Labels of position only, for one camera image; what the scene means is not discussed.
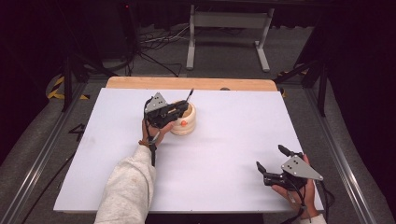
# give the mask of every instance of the wrist strap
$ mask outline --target wrist strap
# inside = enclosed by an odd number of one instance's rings
[[[144,142],[142,140],[139,140],[139,145],[140,146],[145,146],[148,147],[149,150],[151,151],[151,165],[155,166],[155,150],[157,150],[157,147],[155,144],[149,144],[148,142]]]

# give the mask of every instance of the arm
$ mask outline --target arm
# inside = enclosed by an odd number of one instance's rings
[[[160,132],[156,146],[173,127],[173,122],[160,131],[149,127],[150,135]],[[148,135],[142,121],[142,141]],[[154,193],[155,168],[145,144],[138,146],[132,157],[120,161],[108,179],[95,223],[145,223]]]
[[[309,160],[304,155],[304,161],[309,164]],[[284,197],[288,202],[290,203],[291,208],[293,208],[296,212],[300,210],[300,205],[301,205],[301,200],[300,197],[298,196],[297,192],[291,192],[291,196],[295,200],[295,203],[293,203],[290,200],[288,192],[278,186],[278,185],[273,185],[272,189],[276,191],[278,194],[280,194],[282,197]],[[304,194],[305,191],[305,205],[306,205],[306,210],[303,212],[303,214],[300,216],[300,224],[326,224],[326,221],[323,217],[322,214],[319,214],[317,208],[315,207],[314,201],[315,201],[315,185],[314,181],[312,179],[308,179],[308,182],[305,185],[305,189],[302,188],[300,189],[300,192]]]

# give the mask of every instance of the metal stand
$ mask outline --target metal stand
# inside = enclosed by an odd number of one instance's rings
[[[262,71],[269,72],[270,67],[262,47],[264,45],[265,38],[267,37],[273,14],[273,8],[270,8],[268,13],[229,13],[195,11],[195,6],[192,5],[190,11],[190,42],[186,69],[192,70],[194,67],[195,26],[231,27],[262,29],[262,38],[260,41],[255,41],[255,46],[262,65]]]

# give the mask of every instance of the table leg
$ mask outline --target table leg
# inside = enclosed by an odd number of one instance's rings
[[[191,12],[190,12],[190,42],[189,42],[189,52],[187,54],[187,64],[186,64],[186,69],[187,70],[192,70],[194,68],[194,54],[195,54],[194,15],[195,15],[195,7],[194,7],[194,5],[191,5]]]
[[[265,38],[267,37],[268,30],[271,25],[271,20],[273,18],[274,9],[270,8],[267,13],[267,18],[265,19],[264,26],[262,29],[262,39],[260,41],[255,41],[257,54],[259,55],[260,63],[262,64],[262,71],[269,72],[270,66],[268,65],[267,58],[265,57],[263,46]]]

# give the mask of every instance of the metal frame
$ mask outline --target metal frame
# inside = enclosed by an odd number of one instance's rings
[[[255,48],[260,59],[263,72],[269,72],[270,67],[265,57],[263,46],[273,18],[274,9],[270,8],[267,13],[230,13],[230,12],[200,12],[195,11],[191,5],[190,11],[190,42],[187,54],[186,69],[194,67],[195,54],[195,27],[233,27],[262,29],[260,41],[255,41]]]
[[[328,121],[325,117],[322,117],[320,112],[317,110],[317,99],[314,91],[312,89],[304,89],[307,99],[315,112],[322,131],[326,135],[326,139],[330,145],[330,152],[332,154],[332,159],[334,160],[335,166],[340,174],[342,181],[345,185],[346,191],[355,207],[356,213],[361,221],[361,223],[366,224],[376,224],[374,215],[372,214],[369,204],[366,202],[361,188],[353,175],[347,159],[344,155],[343,150],[338,146],[332,136],[332,130],[329,126]]]
[[[21,184],[20,189],[18,190],[14,200],[12,201],[11,205],[9,206],[8,210],[6,211],[0,223],[2,224],[15,223],[27,199],[32,193],[32,190],[35,187],[38,178],[41,176],[41,173],[43,172],[47,164],[47,161],[50,158],[50,155],[56,145],[56,142],[59,139],[61,130],[63,129],[68,117],[70,116],[74,106],[76,105],[79,96],[83,93],[85,86],[86,86],[85,83],[77,84],[77,87],[73,94],[73,100],[71,101],[70,106],[67,107],[67,109],[61,114],[61,116],[56,121],[55,127],[52,129],[49,138],[47,139],[46,143],[42,147],[37,158],[35,159],[35,163],[27,173],[23,183]]]

